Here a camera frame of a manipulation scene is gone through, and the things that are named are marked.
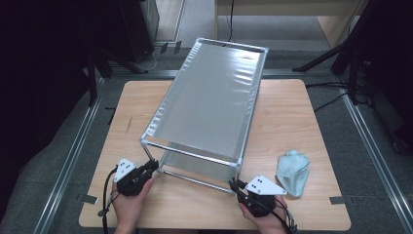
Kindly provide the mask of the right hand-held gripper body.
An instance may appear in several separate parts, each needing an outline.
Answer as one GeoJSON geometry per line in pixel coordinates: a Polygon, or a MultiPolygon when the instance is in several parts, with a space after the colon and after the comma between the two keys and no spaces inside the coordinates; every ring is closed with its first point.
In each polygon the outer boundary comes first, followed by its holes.
{"type": "Polygon", "coordinates": [[[244,204],[254,217],[267,216],[276,207],[275,196],[287,194],[285,189],[263,175],[257,175],[247,182],[242,192],[243,197],[238,198],[238,201],[244,204]]]}

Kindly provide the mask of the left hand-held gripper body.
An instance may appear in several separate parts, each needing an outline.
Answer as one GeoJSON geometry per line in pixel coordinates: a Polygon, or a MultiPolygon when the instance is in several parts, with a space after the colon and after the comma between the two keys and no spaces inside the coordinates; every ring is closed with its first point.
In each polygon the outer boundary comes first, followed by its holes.
{"type": "Polygon", "coordinates": [[[152,176],[144,170],[143,165],[137,166],[134,162],[122,158],[119,162],[114,182],[117,184],[117,191],[125,196],[138,195],[144,184],[152,176]]]}

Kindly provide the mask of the light blue cloth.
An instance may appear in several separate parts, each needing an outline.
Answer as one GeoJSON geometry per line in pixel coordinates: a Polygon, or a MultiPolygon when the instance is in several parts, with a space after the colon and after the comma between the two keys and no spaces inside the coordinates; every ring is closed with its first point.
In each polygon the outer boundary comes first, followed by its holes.
{"type": "Polygon", "coordinates": [[[300,198],[309,176],[310,161],[308,157],[290,149],[278,160],[276,178],[289,195],[300,198]]]}

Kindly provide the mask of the silver two-tier shelf rack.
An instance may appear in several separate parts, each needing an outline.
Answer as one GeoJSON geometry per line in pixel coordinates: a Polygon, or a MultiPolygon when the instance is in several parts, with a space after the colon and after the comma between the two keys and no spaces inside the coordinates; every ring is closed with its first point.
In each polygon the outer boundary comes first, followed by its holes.
{"type": "Polygon", "coordinates": [[[196,40],[140,138],[158,171],[224,192],[242,170],[263,68],[257,47],[196,40]]]}

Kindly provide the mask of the person's right hand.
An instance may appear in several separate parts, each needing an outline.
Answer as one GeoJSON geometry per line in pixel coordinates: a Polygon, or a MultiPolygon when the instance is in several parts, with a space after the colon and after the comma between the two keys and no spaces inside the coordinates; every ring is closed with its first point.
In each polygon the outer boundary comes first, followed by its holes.
{"type": "Polygon", "coordinates": [[[268,214],[267,216],[254,217],[247,207],[239,203],[239,208],[241,209],[244,218],[253,222],[260,234],[287,234],[286,230],[282,226],[282,220],[286,221],[286,213],[282,207],[286,207],[286,202],[283,196],[276,195],[275,201],[277,206],[273,209],[275,214],[268,214]]]}

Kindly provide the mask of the person's left hand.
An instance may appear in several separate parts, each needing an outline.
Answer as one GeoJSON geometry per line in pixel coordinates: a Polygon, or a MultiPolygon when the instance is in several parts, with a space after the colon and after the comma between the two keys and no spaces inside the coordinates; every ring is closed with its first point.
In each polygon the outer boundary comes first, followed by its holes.
{"type": "Polygon", "coordinates": [[[143,205],[154,180],[148,179],[141,192],[135,196],[125,196],[117,191],[117,184],[112,184],[111,196],[113,198],[112,205],[117,217],[117,226],[114,234],[134,234],[137,223],[141,217],[143,205]]]}

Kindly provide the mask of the grey tape piece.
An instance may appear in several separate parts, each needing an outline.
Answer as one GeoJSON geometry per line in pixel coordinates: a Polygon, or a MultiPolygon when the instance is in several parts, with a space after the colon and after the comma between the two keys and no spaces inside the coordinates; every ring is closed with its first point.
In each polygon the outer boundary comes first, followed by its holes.
{"type": "Polygon", "coordinates": [[[351,203],[351,199],[346,196],[334,196],[330,197],[329,201],[332,205],[347,205],[351,203]]]}
{"type": "Polygon", "coordinates": [[[98,198],[88,194],[79,194],[77,200],[83,203],[95,205],[98,198]]]}

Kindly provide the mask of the black metal stand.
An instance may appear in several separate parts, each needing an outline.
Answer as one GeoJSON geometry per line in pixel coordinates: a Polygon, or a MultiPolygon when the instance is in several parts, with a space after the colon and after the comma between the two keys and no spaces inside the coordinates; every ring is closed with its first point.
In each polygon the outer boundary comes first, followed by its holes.
{"type": "Polygon", "coordinates": [[[89,107],[92,107],[97,100],[97,85],[95,79],[95,71],[98,70],[103,77],[111,77],[113,71],[108,63],[108,61],[113,60],[120,64],[132,73],[145,74],[147,70],[144,68],[138,68],[136,65],[123,60],[113,53],[100,48],[90,47],[87,51],[87,75],[89,80],[89,92],[90,100],[89,107]]]}

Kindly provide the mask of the black computer tower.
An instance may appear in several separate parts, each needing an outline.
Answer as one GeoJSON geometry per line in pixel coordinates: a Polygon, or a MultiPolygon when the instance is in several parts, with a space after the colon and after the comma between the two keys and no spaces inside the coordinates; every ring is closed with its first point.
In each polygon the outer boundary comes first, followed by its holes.
{"type": "Polygon", "coordinates": [[[138,61],[154,51],[160,15],[156,0],[118,0],[126,23],[131,60],[138,61]]]}

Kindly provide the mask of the dark curtain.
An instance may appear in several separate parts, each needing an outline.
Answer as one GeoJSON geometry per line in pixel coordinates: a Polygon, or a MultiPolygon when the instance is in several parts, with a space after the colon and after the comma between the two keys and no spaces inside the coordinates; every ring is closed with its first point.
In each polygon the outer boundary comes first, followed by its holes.
{"type": "Polygon", "coordinates": [[[88,53],[114,0],[0,0],[0,216],[20,168],[92,89],[88,53]]]}
{"type": "Polygon", "coordinates": [[[369,0],[361,44],[372,105],[394,150],[413,155],[413,0],[369,0]]]}

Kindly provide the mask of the black tripod stand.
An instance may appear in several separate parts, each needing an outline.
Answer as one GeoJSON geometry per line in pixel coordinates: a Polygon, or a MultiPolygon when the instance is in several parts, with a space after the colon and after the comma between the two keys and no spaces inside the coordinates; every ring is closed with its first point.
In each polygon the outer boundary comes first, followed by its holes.
{"type": "Polygon", "coordinates": [[[350,68],[347,91],[354,105],[357,105],[357,73],[361,58],[361,51],[368,41],[368,33],[372,31],[373,18],[377,13],[382,0],[369,0],[350,35],[338,46],[309,61],[293,68],[294,72],[307,72],[320,63],[337,56],[330,71],[333,75],[341,75],[347,67],[350,68]]]}

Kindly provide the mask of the light wooden desk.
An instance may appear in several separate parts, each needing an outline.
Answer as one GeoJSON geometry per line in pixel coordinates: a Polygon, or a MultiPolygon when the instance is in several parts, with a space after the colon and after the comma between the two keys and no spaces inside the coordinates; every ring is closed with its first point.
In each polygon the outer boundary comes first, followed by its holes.
{"type": "Polygon", "coordinates": [[[316,16],[331,48],[346,37],[369,0],[235,0],[235,16],[316,16]]]}

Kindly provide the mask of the aluminium floor rail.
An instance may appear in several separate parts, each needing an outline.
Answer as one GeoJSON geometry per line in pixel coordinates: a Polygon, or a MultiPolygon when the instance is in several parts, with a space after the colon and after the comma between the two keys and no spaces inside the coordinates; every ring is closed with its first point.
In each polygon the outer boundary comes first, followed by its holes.
{"type": "Polygon", "coordinates": [[[109,80],[100,78],[97,82],[98,97],[89,107],[79,125],[79,130],[68,150],[51,193],[40,213],[32,234],[50,234],[64,228],[79,226],[83,202],[79,195],[88,193],[94,174],[96,153],[87,150],[93,144],[89,141],[94,131],[94,122],[101,106],[103,93],[109,80]]]}
{"type": "Polygon", "coordinates": [[[400,189],[394,174],[391,172],[391,169],[362,117],[359,108],[353,104],[345,89],[340,89],[339,92],[343,96],[346,108],[357,128],[358,134],[361,137],[369,158],[386,190],[403,229],[406,234],[413,234],[413,209],[410,207],[408,199],[400,189]]]}

